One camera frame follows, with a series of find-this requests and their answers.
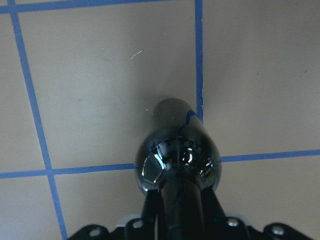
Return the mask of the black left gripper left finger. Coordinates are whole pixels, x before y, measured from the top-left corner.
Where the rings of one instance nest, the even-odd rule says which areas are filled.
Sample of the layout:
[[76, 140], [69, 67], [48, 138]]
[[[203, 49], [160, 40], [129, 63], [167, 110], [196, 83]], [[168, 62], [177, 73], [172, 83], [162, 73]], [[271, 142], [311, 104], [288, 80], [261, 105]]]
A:
[[141, 218], [154, 223], [158, 214], [158, 191], [148, 191], [145, 196]]

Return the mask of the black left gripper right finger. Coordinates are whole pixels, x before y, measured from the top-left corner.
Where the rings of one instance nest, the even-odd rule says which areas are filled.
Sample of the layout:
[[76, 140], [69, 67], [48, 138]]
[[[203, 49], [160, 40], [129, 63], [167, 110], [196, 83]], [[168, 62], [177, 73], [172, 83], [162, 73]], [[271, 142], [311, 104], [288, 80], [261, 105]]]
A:
[[226, 217], [226, 214], [212, 189], [204, 189], [202, 191], [201, 201], [205, 222], [216, 222]]

